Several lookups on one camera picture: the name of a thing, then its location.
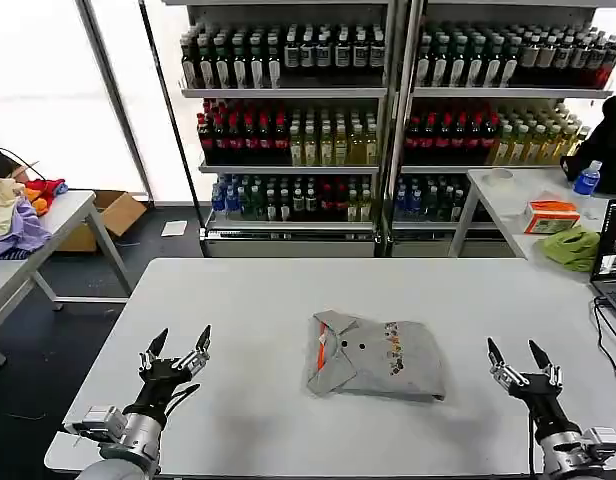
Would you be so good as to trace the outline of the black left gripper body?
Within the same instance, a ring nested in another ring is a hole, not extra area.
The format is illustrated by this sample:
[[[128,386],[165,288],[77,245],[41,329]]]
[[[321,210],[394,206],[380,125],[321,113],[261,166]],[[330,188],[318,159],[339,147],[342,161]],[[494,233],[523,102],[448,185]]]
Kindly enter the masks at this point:
[[[144,384],[136,400],[124,408],[124,413],[165,416],[175,389],[192,380],[188,368],[175,367],[177,361],[178,358],[157,359],[150,369],[143,370],[139,376]]]

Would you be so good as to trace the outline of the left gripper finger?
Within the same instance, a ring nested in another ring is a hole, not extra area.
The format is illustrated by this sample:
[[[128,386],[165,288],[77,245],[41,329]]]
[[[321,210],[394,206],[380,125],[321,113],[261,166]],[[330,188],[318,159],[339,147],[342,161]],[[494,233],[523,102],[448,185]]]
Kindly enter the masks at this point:
[[[188,354],[175,361],[172,368],[178,372],[187,372],[190,374],[190,378],[194,378],[210,359],[208,352],[210,337],[211,326],[207,325],[198,338],[194,348]]]
[[[139,371],[147,371],[152,368],[152,364],[159,359],[159,355],[165,345],[168,329],[165,328],[149,344],[148,348],[139,353]]]

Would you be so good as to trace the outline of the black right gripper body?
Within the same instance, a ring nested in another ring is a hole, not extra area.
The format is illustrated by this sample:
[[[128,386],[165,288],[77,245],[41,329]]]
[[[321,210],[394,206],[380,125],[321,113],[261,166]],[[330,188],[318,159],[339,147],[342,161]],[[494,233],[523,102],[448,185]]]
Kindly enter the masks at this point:
[[[509,395],[525,403],[536,426],[535,439],[540,443],[545,438],[564,432],[581,434],[580,427],[570,421],[558,402],[562,388],[552,385],[546,374],[523,374],[522,384],[512,382]]]

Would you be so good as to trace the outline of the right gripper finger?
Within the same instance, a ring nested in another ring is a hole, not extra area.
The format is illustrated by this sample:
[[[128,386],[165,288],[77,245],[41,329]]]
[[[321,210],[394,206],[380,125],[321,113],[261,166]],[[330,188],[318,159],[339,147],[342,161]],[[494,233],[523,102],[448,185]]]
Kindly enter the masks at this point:
[[[548,354],[534,340],[529,340],[528,343],[537,366],[548,377],[549,384],[556,388],[562,388],[563,374],[561,367],[553,364]]]
[[[501,354],[491,337],[487,338],[488,359],[491,363],[490,373],[493,379],[509,394],[513,388],[524,388],[530,381],[520,372],[512,368]]]

